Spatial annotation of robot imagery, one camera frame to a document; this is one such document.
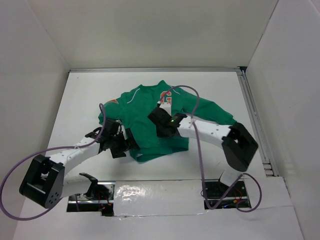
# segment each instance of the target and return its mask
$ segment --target red wire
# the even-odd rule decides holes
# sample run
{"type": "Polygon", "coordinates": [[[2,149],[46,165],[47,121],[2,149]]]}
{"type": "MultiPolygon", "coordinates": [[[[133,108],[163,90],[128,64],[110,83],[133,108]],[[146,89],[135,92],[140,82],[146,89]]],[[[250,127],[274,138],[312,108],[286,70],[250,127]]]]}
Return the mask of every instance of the red wire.
{"type": "Polygon", "coordinates": [[[111,204],[110,204],[110,202],[109,202],[109,199],[108,199],[107,195],[105,195],[105,199],[106,199],[108,205],[110,206],[111,204]]]}
{"type": "Polygon", "coordinates": [[[238,188],[236,188],[235,190],[240,193],[240,195],[241,195],[240,199],[242,199],[242,197],[243,197],[242,191],[240,191],[238,188]]]}

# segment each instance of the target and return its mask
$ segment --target white wall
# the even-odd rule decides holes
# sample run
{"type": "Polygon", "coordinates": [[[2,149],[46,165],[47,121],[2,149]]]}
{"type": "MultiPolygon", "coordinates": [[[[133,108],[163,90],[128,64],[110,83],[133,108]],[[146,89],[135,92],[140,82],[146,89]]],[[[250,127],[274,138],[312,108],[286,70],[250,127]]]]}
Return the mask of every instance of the white wall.
{"type": "MultiPolygon", "coordinates": [[[[66,84],[68,66],[24,0],[0,1],[0,180],[28,154],[47,146],[66,84]]],[[[5,207],[19,215],[18,189],[27,164],[9,179],[5,207]]],[[[0,211],[2,240],[17,222],[0,211]]]]}
{"type": "Polygon", "coordinates": [[[29,0],[74,68],[247,66],[277,0],[29,0]]]}
{"type": "Polygon", "coordinates": [[[319,10],[319,0],[279,0],[247,70],[305,240],[319,239],[319,10]]]}

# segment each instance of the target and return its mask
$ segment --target white stitching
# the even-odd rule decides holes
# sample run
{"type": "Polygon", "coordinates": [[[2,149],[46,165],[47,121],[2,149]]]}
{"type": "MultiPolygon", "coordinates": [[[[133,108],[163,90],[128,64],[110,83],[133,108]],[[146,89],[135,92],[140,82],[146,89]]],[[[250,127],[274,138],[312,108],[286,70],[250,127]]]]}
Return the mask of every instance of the white stitching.
{"type": "Polygon", "coordinates": [[[172,89],[175,93],[177,93],[177,94],[179,94],[180,95],[180,93],[179,92],[177,92],[175,89],[172,89]]]}
{"type": "Polygon", "coordinates": [[[84,151],[79,147],[78,144],[74,145],[74,149],[78,149],[81,153],[83,153],[84,151]]]}
{"type": "Polygon", "coordinates": [[[136,96],[136,93],[140,90],[140,88],[138,88],[137,90],[135,90],[134,94],[133,94],[133,97],[130,101],[127,102],[127,104],[131,103],[133,101],[133,99],[135,98],[136,96]]]}

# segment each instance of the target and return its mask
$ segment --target green sweatshirt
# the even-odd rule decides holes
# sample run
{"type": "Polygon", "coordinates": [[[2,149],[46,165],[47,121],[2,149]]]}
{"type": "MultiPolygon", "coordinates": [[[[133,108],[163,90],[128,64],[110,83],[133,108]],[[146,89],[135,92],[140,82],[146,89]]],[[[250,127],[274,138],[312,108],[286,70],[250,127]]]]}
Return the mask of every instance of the green sweatshirt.
{"type": "MultiPolygon", "coordinates": [[[[140,150],[130,150],[130,155],[138,162],[146,162],[164,155],[187,151],[189,139],[185,137],[163,137],[156,134],[156,126],[148,119],[150,112],[157,106],[160,97],[171,88],[164,80],[154,86],[140,85],[130,92],[124,92],[121,97],[104,104],[108,118],[119,119],[125,128],[130,128],[140,150]]],[[[197,96],[181,88],[168,92],[163,102],[171,104],[171,115],[176,113],[191,113],[196,105],[197,96]]],[[[201,98],[195,116],[214,121],[221,125],[233,125],[233,116],[224,111],[213,101],[201,98]]],[[[103,123],[102,114],[99,123],[103,123]]]]}

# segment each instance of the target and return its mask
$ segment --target white table surface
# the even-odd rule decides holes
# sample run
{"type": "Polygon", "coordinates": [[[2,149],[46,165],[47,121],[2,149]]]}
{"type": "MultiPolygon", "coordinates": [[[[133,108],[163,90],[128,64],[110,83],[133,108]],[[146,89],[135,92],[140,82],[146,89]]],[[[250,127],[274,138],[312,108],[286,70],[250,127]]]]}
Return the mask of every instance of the white table surface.
{"type": "MultiPolygon", "coordinates": [[[[188,206],[191,209],[190,214],[187,214],[186,209],[185,215],[169,213],[162,216],[105,217],[100,216],[99,212],[66,212],[68,199],[64,198],[41,218],[18,222],[13,240],[303,240],[284,180],[281,177],[259,177],[257,180],[262,188],[262,202],[260,207],[251,213],[239,212],[236,209],[216,209],[201,210],[201,214],[195,214],[191,203],[188,206]]],[[[244,181],[250,202],[255,205],[259,197],[257,186],[250,179],[244,181]]],[[[198,183],[191,184],[200,191],[199,180],[198,183]]],[[[180,205],[181,201],[186,201],[184,194],[180,198],[175,194],[177,201],[173,201],[164,191],[159,192],[159,189],[154,188],[149,190],[152,191],[146,195],[149,199],[143,201],[148,208],[155,209],[154,213],[159,213],[160,209],[165,213],[168,206],[163,203],[168,199],[171,199],[171,209],[180,205]]],[[[151,211],[144,208],[141,210],[142,213],[151,211]]],[[[21,217],[34,216],[42,211],[42,207],[27,199],[21,217]]]]}
{"type": "MultiPolygon", "coordinates": [[[[216,102],[233,114],[254,135],[236,72],[74,72],[68,77],[49,147],[76,144],[85,134],[98,127],[99,103],[104,104],[118,98],[121,93],[140,84],[151,86],[161,80],[170,85],[194,87],[202,98],[216,102]]],[[[201,147],[206,178],[219,178],[228,166],[223,151],[205,142],[202,142],[201,147]]],[[[166,155],[145,163],[136,162],[129,154],[124,158],[113,159],[107,150],[74,168],[69,176],[81,172],[100,181],[201,178],[195,139],[190,139],[189,151],[166,155]]],[[[259,152],[254,156],[248,172],[256,177],[265,176],[259,152]]]]}
{"type": "MultiPolygon", "coordinates": [[[[195,87],[202,97],[215,101],[232,113],[235,119],[243,123],[253,134],[235,72],[131,72],[130,74],[88,72],[70,74],[49,146],[74,144],[82,139],[84,134],[97,127],[99,103],[117,98],[122,92],[129,91],[139,84],[154,85],[162,79],[171,85],[186,84],[195,87]]],[[[184,186],[186,190],[191,188],[192,191],[199,192],[201,181],[198,180],[200,170],[195,141],[191,140],[189,146],[189,151],[160,157],[143,164],[135,162],[129,156],[112,159],[110,152],[106,151],[85,161],[70,172],[70,175],[86,172],[101,181],[116,180],[117,188],[120,188],[121,184],[126,184],[120,181],[193,180],[177,181],[177,184],[187,183],[184,186]]],[[[222,150],[205,143],[202,143],[202,149],[206,177],[219,178],[227,166],[222,150]]],[[[284,180],[281,177],[265,176],[258,152],[248,172],[258,177],[263,196],[259,209],[251,213],[241,213],[236,209],[205,211],[199,209],[199,203],[202,204],[203,200],[197,196],[188,199],[189,206],[178,208],[181,201],[186,201],[185,192],[182,194],[177,192],[173,197],[156,189],[157,186],[169,184],[168,181],[159,185],[150,183],[154,187],[149,191],[153,192],[146,194],[145,199],[132,199],[133,203],[136,201],[136,207],[139,207],[137,201],[143,202],[140,204],[142,213],[156,213],[157,216],[103,217],[98,212],[70,213],[66,212],[68,199],[64,198],[41,218],[20,221],[13,239],[302,240],[298,220],[284,180]],[[169,208],[164,204],[166,201],[171,204],[169,208]],[[146,211],[144,204],[155,210],[146,211]],[[171,211],[168,212],[168,209],[178,209],[176,212],[182,215],[170,215],[171,211]]],[[[255,205],[259,196],[257,186],[250,179],[244,181],[250,202],[255,205]]],[[[34,216],[43,210],[39,205],[26,199],[21,217],[34,216]]],[[[121,214],[124,210],[126,209],[118,208],[117,211],[121,214]]]]}

